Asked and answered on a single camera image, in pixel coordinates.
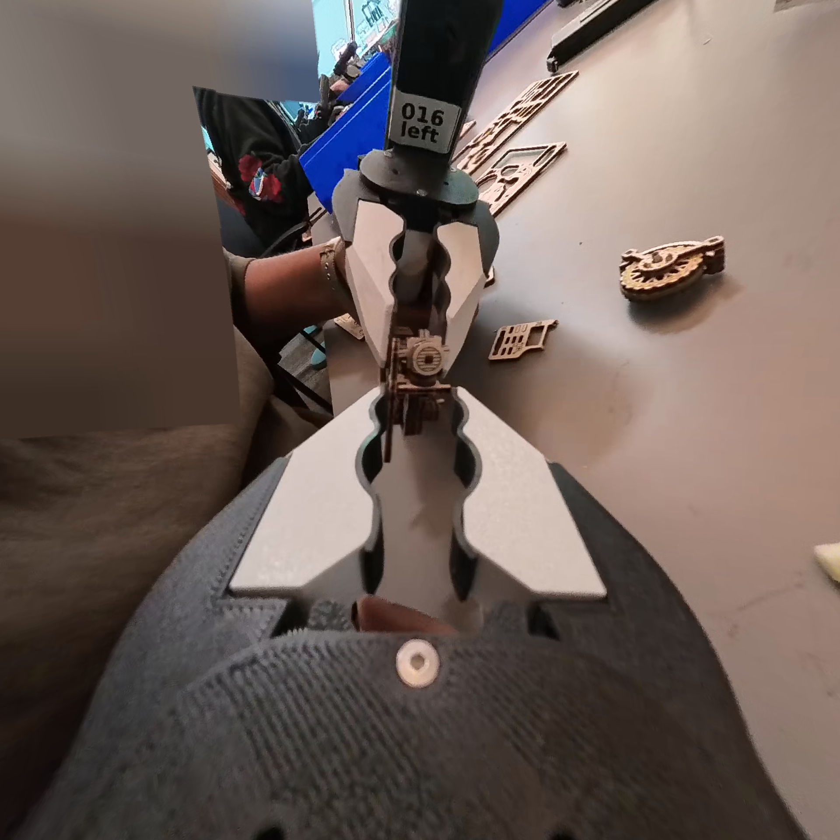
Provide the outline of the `wooden motorcycle model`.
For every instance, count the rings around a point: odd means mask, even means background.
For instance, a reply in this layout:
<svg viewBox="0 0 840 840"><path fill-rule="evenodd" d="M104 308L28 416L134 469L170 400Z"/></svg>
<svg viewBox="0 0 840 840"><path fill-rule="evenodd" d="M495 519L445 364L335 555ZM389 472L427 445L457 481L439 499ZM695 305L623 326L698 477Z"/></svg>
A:
<svg viewBox="0 0 840 840"><path fill-rule="evenodd" d="M424 313L395 304L381 373L384 463L392 459L396 427L405 437L412 437L439 419L452 391L445 383L447 361L448 346L431 331Z"/></svg>

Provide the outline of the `grey desk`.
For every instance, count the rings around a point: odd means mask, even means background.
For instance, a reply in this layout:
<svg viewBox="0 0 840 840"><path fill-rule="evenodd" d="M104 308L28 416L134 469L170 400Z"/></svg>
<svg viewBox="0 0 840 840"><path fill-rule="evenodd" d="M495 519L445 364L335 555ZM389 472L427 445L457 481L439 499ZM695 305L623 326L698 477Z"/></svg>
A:
<svg viewBox="0 0 840 840"><path fill-rule="evenodd" d="M510 141L566 152L498 217L453 374L561 463L681 590L765 766L838 838L838 2L654 2ZM713 236L651 302L620 261ZM489 362L499 327L557 319Z"/></svg>

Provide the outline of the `small wooden frame piece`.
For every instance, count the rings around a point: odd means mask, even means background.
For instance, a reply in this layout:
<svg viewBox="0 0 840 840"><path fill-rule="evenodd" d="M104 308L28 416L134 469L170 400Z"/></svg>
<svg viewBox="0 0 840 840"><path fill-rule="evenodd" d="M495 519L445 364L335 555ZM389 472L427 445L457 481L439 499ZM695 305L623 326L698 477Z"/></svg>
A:
<svg viewBox="0 0 840 840"><path fill-rule="evenodd" d="M545 319L499 327L487 356L488 361L514 361L529 352L544 350L549 334L558 325L557 319Z"/></svg>

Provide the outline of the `black flat device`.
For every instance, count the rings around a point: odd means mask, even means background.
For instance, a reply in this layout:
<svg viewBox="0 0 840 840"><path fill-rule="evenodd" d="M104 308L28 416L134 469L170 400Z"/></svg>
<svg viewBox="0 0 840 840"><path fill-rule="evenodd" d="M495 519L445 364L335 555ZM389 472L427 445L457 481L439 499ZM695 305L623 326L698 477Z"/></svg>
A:
<svg viewBox="0 0 840 840"><path fill-rule="evenodd" d="M653 1L594 2L552 35L546 58L547 71L550 75L556 75L561 67L653 3Z"/></svg>

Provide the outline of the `person's right hand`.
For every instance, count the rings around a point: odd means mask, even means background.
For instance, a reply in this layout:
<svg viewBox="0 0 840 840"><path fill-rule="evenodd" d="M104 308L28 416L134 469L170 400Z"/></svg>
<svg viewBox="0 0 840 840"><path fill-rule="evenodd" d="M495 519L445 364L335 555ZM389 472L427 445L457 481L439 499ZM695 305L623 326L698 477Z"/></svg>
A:
<svg viewBox="0 0 840 840"><path fill-rule="evenodd" d="M367 595L353 604L353 623L359 632L377 634L457 635L452 626L406 605Z"/></svg>

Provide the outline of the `person's brown clothing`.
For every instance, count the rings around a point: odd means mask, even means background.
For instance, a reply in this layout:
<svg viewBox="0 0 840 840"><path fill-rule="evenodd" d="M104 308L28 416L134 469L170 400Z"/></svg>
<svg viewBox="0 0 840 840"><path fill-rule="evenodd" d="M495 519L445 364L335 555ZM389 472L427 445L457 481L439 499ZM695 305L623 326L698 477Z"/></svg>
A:
<svg viewBox="0 0 840 840"><path fill-rule="evenodd" d="M275 397L257 352L234 341L233 423L2 439L2 838L48 786L156 579L261 468L328 422Z"/></svg>

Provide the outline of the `wooden wheel assembly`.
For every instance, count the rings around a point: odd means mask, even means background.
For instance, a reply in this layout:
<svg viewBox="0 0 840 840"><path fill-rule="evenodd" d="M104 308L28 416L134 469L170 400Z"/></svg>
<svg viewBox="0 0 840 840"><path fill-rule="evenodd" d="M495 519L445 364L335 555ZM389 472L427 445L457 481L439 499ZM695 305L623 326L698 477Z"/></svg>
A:
<svg viewBox="0 0 840 840"><path fill-rule="evenodd" d="M726 265L725 239L713 236L638 250L621 256L619 287L630 302L651 302L692 287L703 277L719 275Z"/></svg>

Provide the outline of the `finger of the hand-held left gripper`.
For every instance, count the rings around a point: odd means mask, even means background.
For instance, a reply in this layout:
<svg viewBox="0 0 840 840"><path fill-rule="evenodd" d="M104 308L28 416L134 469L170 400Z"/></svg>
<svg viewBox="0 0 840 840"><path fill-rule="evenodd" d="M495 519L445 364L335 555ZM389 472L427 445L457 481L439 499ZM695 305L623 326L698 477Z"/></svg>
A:
<svg viewBox="0 0 840 840"><path fill-rule="evenodd" d="M434 240L434 335L443 341L443 370L449 371L466 341L487 275L477 226L439 225Z"/></svg>
<svg viewBox="0 0 840 840"><path fill-rule="evenodd" d="M353 236L345 247L346 270L358 322L379 366L386 364L395 309L392 247L404 234L404 219L386 205L358 202Z"/></svg>

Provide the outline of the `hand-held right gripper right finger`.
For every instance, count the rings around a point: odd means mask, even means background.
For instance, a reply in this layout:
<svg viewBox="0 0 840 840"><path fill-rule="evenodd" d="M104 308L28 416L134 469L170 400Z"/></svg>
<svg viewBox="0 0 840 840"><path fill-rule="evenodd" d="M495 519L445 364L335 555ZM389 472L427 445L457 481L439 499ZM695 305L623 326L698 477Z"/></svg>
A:
<svg viewBox="0 0 840 840"><path fill-rule="evenodd" d="M602 602L596 569L550 462L466 388L454 391L449 576L477 603Z"/></svg>

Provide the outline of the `blue plastic crate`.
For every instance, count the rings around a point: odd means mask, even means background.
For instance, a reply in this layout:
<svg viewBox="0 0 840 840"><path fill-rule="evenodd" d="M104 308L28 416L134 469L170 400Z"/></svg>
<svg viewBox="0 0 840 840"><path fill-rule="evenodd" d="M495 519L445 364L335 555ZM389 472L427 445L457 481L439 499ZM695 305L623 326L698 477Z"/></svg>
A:
<svg viewBox="0 0 840 840"><path fill-rule="evenodd" d="M371 58L344 94L347 111L301 157L301 167L320 204L332 212L332 194L361 156L382 148L392 86L391 60Z"/></svg>

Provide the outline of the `person's left forearm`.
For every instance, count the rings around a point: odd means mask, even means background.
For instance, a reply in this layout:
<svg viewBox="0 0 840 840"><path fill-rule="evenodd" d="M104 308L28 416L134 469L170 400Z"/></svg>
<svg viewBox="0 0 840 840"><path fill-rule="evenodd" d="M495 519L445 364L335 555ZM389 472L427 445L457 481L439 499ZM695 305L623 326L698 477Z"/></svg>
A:
<svg viewBox="0 0 840 840"><path fill-rule="evenodd" d="M224 251L234 324L241 332L297 333L354 312L341 238L266 258Z"/></svg>

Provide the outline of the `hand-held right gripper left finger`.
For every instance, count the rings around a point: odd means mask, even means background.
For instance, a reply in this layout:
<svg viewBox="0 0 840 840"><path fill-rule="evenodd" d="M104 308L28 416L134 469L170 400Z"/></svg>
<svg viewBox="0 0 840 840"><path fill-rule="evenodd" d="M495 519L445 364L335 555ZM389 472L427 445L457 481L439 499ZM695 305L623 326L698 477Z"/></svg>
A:
<svg viewBox="0 0 840 840"><path fill-rule="evenodd" d="M377 386L295 448L281 467L241 560L232 593L292 601L355 601L384 573L384 405Z"/></svg>

